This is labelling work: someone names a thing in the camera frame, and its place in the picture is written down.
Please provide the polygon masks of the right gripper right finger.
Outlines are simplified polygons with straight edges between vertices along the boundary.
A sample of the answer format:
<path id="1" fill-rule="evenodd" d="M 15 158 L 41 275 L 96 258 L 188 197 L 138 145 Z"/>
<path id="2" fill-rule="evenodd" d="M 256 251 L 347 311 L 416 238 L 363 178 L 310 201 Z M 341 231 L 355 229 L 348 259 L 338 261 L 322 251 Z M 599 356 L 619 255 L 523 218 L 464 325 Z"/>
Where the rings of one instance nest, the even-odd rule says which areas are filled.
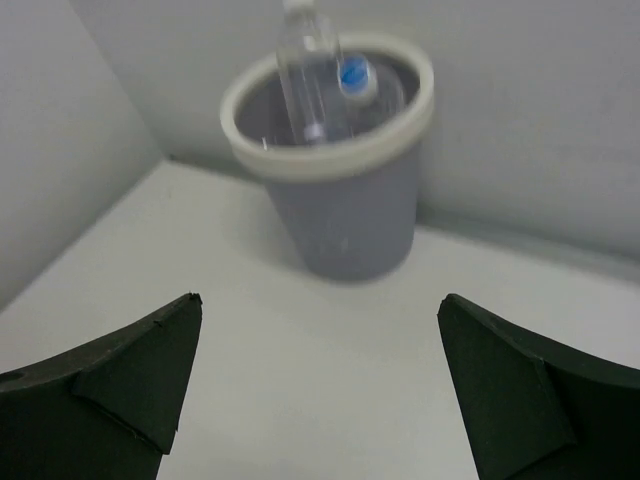
<path id="1" fill-rule="evenodd" d="M 437 317 L 479 478 L 638 478 L 638 370 L 457 294 Z"/>

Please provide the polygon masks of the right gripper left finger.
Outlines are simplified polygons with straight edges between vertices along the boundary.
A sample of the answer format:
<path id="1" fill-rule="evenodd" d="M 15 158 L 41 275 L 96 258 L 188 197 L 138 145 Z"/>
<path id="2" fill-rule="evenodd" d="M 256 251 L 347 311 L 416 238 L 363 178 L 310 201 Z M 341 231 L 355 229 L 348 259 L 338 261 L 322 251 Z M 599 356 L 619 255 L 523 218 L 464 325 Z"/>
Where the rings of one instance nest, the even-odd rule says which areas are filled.
<path id="1" fill-rule="evenodd" d="M 196 355 L 202 300 L 1 376 L 4 479 L 154 479 L 171 452 Z"/>

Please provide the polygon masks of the clear bottle blue-white cap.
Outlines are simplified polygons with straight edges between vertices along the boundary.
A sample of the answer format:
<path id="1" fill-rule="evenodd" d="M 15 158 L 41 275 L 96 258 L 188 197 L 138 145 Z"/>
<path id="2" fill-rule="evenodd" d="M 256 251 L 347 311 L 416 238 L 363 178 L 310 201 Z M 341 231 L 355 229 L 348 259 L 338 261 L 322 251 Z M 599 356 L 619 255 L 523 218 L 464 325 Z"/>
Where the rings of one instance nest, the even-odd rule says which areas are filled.
<path id="1" fill-rule="evenodd" d="M 353 136 L 380 127 L 406 106 L 405 89 L 398 75 L 390 67 L 361 54 L 343 59 L 338 85 Z"/>

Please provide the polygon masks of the clear bottle cream label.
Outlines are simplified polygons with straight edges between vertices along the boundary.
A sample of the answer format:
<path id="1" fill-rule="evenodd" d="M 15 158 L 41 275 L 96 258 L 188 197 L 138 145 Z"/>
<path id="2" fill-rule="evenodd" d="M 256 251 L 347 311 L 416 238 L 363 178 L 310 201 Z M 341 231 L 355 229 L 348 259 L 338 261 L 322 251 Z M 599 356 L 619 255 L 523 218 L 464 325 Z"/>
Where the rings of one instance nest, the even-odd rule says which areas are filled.
<path id="1" fill-rule="evenodd" d="M 285 1 L 276 57 L 294 141 L 316 145 L 350 136 L 338 86 L 338 34 L 312 1 Z"/>

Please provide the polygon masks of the grey plastic waste bin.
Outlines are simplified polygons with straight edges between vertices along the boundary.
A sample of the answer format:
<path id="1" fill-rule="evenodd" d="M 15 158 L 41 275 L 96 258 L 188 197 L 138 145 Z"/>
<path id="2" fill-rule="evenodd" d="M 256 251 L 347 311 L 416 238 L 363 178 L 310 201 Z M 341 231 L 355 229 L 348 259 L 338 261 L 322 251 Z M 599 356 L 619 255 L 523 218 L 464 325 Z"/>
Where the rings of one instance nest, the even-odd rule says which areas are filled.
<path id="1" fill-rule="evenodd" d="M 411 249 L 434 71 L 426 52 L 402 37 L 351 32 L 341 41 L 399 76 L 408 104 L 385 124 L 339 143 L 291 145 L 273 54 L 228 87 L 220 122 L 235 159 L 266 188 L 308 270 L 356 282 L 393 270 Z"/>

